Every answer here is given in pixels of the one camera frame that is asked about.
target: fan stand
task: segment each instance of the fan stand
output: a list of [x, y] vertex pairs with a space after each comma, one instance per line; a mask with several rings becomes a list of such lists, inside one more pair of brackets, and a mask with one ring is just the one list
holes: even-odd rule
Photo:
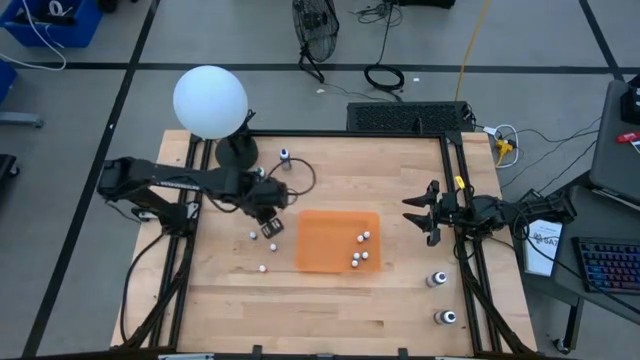
[[[303, 61], [305, 58], [307, 58], [307, 60], [309, 61], [309, 64], [313, 66], [313, 70], [303, 65]], [[306, 71], [311, 76], [318, 79], [318, 81], [320, 81], [321, 84], [324, 84], [324, 75], [322, 75], [322, 73], [320, 72], [320, 69], [318, 69], [318, 66], [311, 58], [311, 54], [309, 53], [309, 46], [307, 44], [304, 44], [302, 49], [300, 49], [300, 60], [298, 61], [298, 66], [300, 67], [301, 70]]]

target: wooden tabletop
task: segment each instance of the wooden tabletop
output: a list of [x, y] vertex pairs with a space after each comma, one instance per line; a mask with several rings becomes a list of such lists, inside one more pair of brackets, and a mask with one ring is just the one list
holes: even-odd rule
[[[158, 162], [183, 166], [188, 139], [186, 131], [165, 132]], [[464, 134], [463, 139], [476, 194], [499, 196], [486, 134]], [[259, 344], [265, 353], [281, 354], [395, 355], [399, 347], [406, 347], [416, 356], [473, 355], [452, 230], [443, 228], [441, 243], [430, 248], [425, 235], [402, 217], [403, 212], [425, 212], [402, 204], [401, 199], [423, 194], [431, 180], [439, 180], [445, 190], [437, 140], [256, 137], [256, 141], [257, 165], [268, 171], [278, 163], [279, 150], [287, 148], [292, 156], [313, 165], [317, 185], [279, 214], [285, 231], [273, 239], [277, 252], [270, 251], [271, 241], [263, 237], [249, 239], [249, 232], [260, 233], [255, 220], [241, 211], [221, 213], [204, 202], [179, 351], [248, 353]], [[455, 167], [453, 148], [450, 151]], [[215, 166], [212, 156], [210, 167]], [[293, 166], [292, 171], [277, 170], [273, 176], [301, 191], [310, 183], [310, 172], [300, 164]], [[177, 199], [175, 190], [154, 190], [170, 201]], [[308, 209], [377, 212], [382, 271], [296, 271], [297, 216]], [[159, 231], [157, 223], [143, 224], [135, 253]], [[511, 242], [506, 230], [495, 237]], [[156, 301], [167, 244], [168, 240], [151, 249], [133, 273], [125, 318], [129, 335]], [[513, 251], [490, 240], [484, 249], [494, 304], [522, 341], [535, 349]], [[260, 265], [268, 271], [260, 273]], [[426, 287], [426, 276], [436, 271], [447, 273], [447, 283]], [[165, 324], [172, 317], [173, 306], [169, 308]], [[483, 346], [489, 349], [484, 311], [476, 308]], [[437, 325], [433, 314], [448, 309], [457, 314], [456, 323]], [[163, 328], [161, 343], [168, 339], [169, 326]], [[118, 324], [114, 345], [122, 342], [117, 329]]]

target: black keyboard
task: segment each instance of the black keyboard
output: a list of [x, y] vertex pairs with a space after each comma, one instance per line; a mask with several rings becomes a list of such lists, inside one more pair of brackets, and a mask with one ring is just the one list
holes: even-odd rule
[[472, 115], [462, 101], [349, 103], [347, 129], [407, 133], [473, 131]]
[[[582, 276], [600, 289], [640, 295], [640, 239], [573, 238]], [[585, 284], [589, 292], [599, 292]]]

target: yellow cable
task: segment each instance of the yellow cable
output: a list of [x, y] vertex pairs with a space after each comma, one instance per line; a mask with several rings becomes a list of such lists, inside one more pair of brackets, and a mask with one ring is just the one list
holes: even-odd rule
[[484, 0], [484, 6], [482, 7], [482, 12], [478, 17], [478, 23], [476, 24], [475, 30], [473, 30], [473, 36], [471, 36], [471, 41], [469, 41], [469, 46], [467, 46], [467, 52], [464, 54], [462, 67], [460, 67], [460, 75], [458, 76], [458, 86], [456, 87], [456, 98], [454, 101], [458, 101], [458, 95], [460, 95], [460, 85], [462, 85], [462, 78], [464, 77], [464, 67], [467, 66], [467, 60], [469, 60], [469, 55], [471, 54], [473, 43], [476, 41], [476, 36], [480, 31], [480, 27], [482, 26], [482, 23], [484, 22], [484, 15], [487, 13], [487, 9], [489, 9], [490, 2], [491, 0]]

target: white paper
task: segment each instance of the white paper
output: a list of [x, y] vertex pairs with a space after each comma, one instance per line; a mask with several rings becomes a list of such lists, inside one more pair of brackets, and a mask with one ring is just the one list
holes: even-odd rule
[[[535, 247], [548, 257], [555, 259], [562, 225], [544, 220], [534, 221], [529, 225], [529, 239]], [[537, 252], [529, 241], [525, 245], [525, 272], [529, 274], [550, 276], [553, 262]]]

